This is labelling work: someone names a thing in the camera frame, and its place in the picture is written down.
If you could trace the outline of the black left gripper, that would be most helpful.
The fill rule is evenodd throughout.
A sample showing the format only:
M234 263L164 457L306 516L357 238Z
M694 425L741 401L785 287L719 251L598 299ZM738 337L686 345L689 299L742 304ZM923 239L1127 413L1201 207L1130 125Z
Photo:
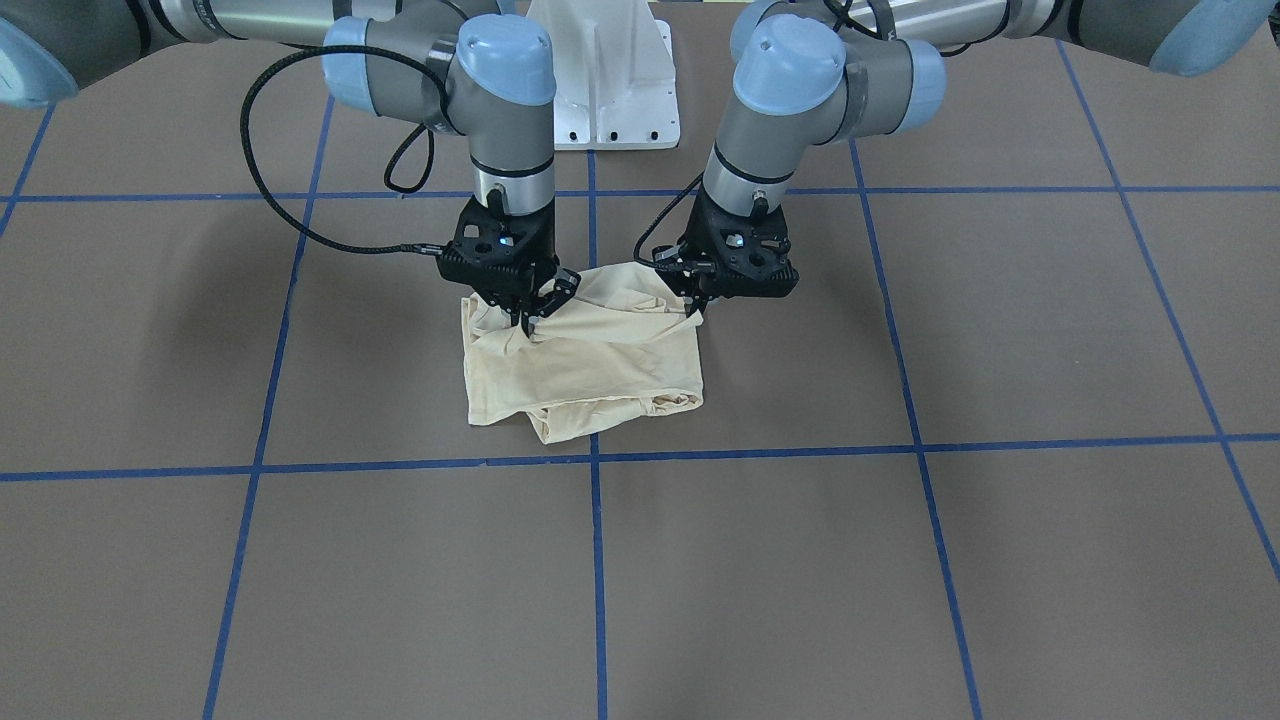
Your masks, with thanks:
M746 217L726 211L699 195L678 242L653 250L659 278L686 300L686 316L704 313L714 299L781 299L799 273L788 259L785 210L765 200Z

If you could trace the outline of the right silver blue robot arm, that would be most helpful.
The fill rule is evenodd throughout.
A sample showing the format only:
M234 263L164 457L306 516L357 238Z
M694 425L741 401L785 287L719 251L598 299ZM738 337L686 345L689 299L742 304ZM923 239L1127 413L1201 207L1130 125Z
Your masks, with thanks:
M467 140L475 187L452 240L385 252L435 258L444 279L522 331L575 296L579 274L554 243L552 41L497 1L5 1L3 102L46 108L165 47L219 40L293 47L239 111L244 161L271 209L251 111L270 79L317 58L338 102L408 122L413 137Z

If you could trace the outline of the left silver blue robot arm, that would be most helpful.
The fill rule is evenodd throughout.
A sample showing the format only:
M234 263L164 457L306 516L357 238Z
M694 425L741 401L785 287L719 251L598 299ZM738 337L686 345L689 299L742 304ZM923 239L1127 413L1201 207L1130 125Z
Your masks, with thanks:
M782 202L808 149L928 123L946 59L995 38L1053 38L1156 73L1221 67L1271 1L754 1L684 233L634 260L685 301L781 299L799 281Z

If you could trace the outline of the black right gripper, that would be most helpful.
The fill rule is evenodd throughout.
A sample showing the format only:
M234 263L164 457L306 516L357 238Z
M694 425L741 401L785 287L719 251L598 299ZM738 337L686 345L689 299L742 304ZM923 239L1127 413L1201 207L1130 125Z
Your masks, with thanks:
M553 202L512 217L471 197L460 214L453 240L436 258L436 268L445 281L470 286L504 306L515 304L509 310L512 325L530 337L534 318L557 313L577 293L581 282L577 272L559 268L554 237ZM549 288L540 290L549 281Z

